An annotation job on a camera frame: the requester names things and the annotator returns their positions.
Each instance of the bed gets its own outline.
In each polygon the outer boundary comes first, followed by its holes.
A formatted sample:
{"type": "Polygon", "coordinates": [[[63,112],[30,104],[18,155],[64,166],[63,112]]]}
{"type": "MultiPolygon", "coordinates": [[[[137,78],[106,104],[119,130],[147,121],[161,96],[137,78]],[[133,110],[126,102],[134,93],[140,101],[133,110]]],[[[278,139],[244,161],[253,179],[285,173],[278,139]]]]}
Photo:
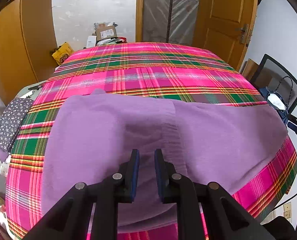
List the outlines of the bed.
{"type": "MultiPolygon", "coordinates": [[[[168,43],[129,43],[80,50],[47,80],[12,149],[6,205],[17,238],[41,218],[41,180],[50,130],[63,102],[95,88],[107,93],[231,106],[266,104],[238,72],[208,50],[168,43]]],[[[287,137],[275,158],[233,197],[262,221],[292,185],[297,153],[287,137]]],[[[176,224],[119,234],[118,239],[177,239],[176,224]]]]}

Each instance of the plastic sheet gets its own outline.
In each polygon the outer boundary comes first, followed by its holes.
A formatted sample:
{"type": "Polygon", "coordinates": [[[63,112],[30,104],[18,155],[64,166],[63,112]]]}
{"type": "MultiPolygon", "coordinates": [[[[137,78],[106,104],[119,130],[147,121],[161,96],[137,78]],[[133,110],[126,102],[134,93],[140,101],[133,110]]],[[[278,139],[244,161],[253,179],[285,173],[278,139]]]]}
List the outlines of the plastic sheet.
{"type": "MultiPolygon", "coordinates": [[[[170,43],[191,45],[199,0],[173,0],[170,43]]],[[[165,42],[170,0],[144,0],[143,41],[165,42]]]]}

